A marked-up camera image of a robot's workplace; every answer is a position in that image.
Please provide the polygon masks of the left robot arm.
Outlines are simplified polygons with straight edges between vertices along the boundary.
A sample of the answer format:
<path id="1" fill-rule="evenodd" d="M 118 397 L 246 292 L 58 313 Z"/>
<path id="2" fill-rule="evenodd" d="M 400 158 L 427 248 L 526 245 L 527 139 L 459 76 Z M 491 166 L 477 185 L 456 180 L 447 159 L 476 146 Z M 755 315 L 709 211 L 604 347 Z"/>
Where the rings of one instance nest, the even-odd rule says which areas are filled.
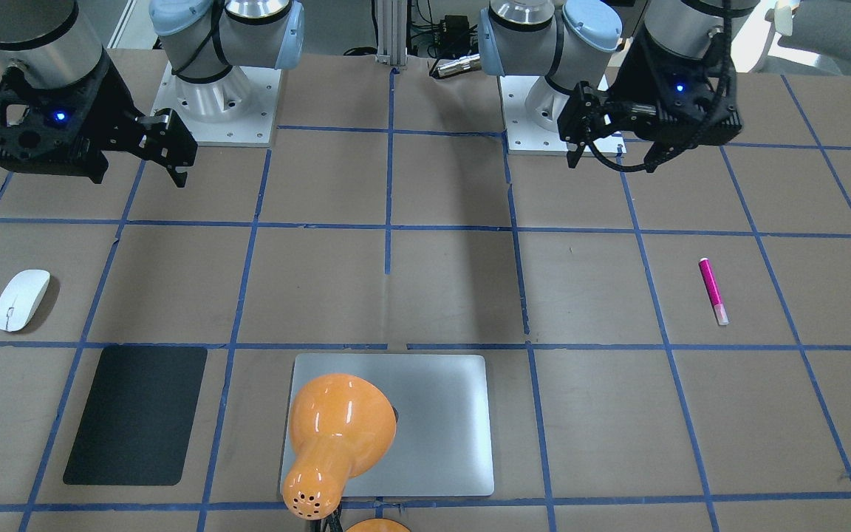
<path id="1" fill-rule="evenodd" d="M 476 28 L 482 70 L 499 78 L 514 151 L 582 156 L 624 171 L 621 132 L 649 142 L 652 172 L 743 128 L 733 33 L 754 1 L 490 1 Z"/>

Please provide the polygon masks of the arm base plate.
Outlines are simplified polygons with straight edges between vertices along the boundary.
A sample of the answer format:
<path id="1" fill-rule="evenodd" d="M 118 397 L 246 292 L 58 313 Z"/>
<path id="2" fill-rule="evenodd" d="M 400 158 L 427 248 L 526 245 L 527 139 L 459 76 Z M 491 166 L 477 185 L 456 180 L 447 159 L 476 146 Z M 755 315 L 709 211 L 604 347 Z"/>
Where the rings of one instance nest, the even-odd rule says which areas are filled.
<path id="1" fill-rule="evenodd" d="M 152 108 L 178 112 L 200 147 L 268 149 L 284 73 L 234 66 L 226 77 L 198 84 L 180 80 L 166 64 Z"/>
<path id="2" fill-rule="evenodd" d="M 567 154 L 570 146 L 558 134 L 558 115 L 567 95 L 554 90 L 543 75 L 503 75 L 499 90 L 511 154 Z"/>

